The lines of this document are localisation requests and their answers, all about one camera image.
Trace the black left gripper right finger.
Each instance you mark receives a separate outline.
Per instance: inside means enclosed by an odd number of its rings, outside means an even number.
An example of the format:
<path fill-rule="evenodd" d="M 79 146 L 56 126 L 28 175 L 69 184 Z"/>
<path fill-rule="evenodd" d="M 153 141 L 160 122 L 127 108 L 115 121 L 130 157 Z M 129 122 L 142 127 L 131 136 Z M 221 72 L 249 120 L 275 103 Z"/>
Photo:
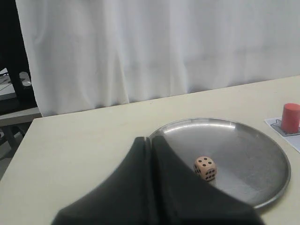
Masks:
<path fill-rule="evenodd" d="M 162 136 L 151 141 L 152 178 L 164 225 L 262 225 L 249 206 L 197 177 Z"/>

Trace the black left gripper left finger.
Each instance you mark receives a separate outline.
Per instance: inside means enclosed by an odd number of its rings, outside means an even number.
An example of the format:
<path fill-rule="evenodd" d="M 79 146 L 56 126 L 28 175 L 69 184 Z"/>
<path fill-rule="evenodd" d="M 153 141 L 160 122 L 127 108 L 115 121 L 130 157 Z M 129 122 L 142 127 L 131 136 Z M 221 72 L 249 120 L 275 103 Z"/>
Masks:
<path fill-rule="evenodd" d="M 98 187 L 61 209 L 54 225 L 158 225 L 149 138 L 135 138 L 118 168 Z"/>

